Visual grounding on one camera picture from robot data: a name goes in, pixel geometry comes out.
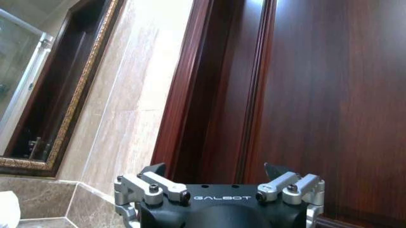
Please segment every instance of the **shower enclosure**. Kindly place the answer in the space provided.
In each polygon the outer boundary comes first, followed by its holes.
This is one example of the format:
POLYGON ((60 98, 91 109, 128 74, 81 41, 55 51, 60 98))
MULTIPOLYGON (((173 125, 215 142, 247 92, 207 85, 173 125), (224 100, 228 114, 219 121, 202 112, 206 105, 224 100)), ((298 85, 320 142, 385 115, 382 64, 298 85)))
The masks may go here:
POLYGON ((52 36, 0 9, 0 156, 47 59, 52 36))

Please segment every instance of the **wooden molding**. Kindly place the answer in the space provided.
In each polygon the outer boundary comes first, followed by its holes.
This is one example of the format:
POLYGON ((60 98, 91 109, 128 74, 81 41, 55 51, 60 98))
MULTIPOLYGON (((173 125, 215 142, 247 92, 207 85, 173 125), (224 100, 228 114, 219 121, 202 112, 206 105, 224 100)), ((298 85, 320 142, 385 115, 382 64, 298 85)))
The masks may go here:
POLYGON ((159 129, 151 164, 164 162, 167 176, 173 178, 179 154, 179 140, 183 136, 191 91, 202 55, 202 43, 207 29, 212 1, 195 0, 182 45, 180 59, 167 97, 164 115, 159 129))

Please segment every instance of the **framed mirror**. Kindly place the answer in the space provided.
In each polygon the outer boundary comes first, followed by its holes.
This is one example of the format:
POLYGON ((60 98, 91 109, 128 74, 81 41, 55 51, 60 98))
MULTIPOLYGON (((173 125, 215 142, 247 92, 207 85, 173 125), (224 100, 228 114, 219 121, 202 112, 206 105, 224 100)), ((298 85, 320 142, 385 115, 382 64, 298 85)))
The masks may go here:
POLYGON ((55 177, 123 0, 0 0, 0 173, 55 177))

